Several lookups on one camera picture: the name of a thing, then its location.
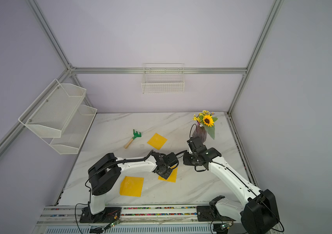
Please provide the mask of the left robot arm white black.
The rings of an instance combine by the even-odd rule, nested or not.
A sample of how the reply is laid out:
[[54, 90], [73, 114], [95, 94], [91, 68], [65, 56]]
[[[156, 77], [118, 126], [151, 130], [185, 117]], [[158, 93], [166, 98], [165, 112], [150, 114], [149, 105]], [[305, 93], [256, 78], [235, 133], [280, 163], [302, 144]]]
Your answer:
[[114, 153], [103, 156], [88, 170], [85, 186], [90, 189], [89, 209], [91, 214], [101, 213], [106, 208], [105, 198], [121, 175], [133, 173], [154, 173], [168, 179], [179, 166], [175, 153], [168, 155], [151, 150], [143, 158], [117, 158]]

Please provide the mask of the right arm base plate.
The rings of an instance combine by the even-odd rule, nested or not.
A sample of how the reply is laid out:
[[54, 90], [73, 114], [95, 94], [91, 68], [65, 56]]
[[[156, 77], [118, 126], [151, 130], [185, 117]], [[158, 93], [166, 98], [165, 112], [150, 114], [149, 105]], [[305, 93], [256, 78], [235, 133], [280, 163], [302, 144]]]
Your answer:
[[219, 214], [218, 209], [216, 208], [217, 202], [224, 199], [225, 196], [217, 196], [212, 201], [209, 202], [209, 205], [199, 205], [196, 207], [197, 210], [197, 219], [199, 222], [202, 221], [234, 221], [234, 219], [222, 216]]

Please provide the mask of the yellow envelope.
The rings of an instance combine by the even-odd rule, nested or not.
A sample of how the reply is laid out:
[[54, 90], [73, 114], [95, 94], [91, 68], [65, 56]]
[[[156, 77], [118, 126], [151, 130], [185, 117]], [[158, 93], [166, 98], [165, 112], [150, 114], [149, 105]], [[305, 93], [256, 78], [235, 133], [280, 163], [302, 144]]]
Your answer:
[[158, 180], [160, 181], [167, 181], [167, 182], [172, 182], [172, 183], [176, 183], [176, 180], [177, 180], [177, 172], [178, 172], [178, 169], [174, 169], [173, 172], [171, 173], [171, 175], [168, 177], [168, 179], [164, 179], [162, 177], [158, 177]]
[[128, 197], [140, 197], [144, 184], [143, 177], [125, 176], [120, 185], [120, 195]]
[[153, 148], [157, 149], [157, 150], [161, 150], [161, 148], [164, 146], [164, 144], [167, 142], [168, 140], [161, 136], [158, 133], [155, 133], [150, 140], [147, 142], [148, 145], [152, 146]]

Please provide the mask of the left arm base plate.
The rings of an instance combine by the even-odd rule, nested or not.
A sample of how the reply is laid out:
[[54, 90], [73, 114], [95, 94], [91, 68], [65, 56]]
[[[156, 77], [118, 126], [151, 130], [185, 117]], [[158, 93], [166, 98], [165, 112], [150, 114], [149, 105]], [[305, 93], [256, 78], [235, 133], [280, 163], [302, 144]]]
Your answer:
[[120, 218], [121, 207], [107, 207], [104, 211], [92, 214], [89, 207], [82, 209], [80, 223], [113, 223]]

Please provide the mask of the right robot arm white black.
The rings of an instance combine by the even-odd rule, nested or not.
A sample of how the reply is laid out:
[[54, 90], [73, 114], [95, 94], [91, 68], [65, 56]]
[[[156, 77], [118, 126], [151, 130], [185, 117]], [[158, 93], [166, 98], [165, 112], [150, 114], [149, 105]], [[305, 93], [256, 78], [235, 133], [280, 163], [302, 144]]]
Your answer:
[[237, 197], [238, 202], [222, 198], [214, 202], [221, 216], [229, 217], [243, 225], [249, 234], [265, 234], [281, 223], [275, 195], [261, 190], [236, 170], [215, 148], [207, 148], [199, 137], [187, 141], [190, 152], [184, 155], [184, 165], [203, 166], [217, 176]]

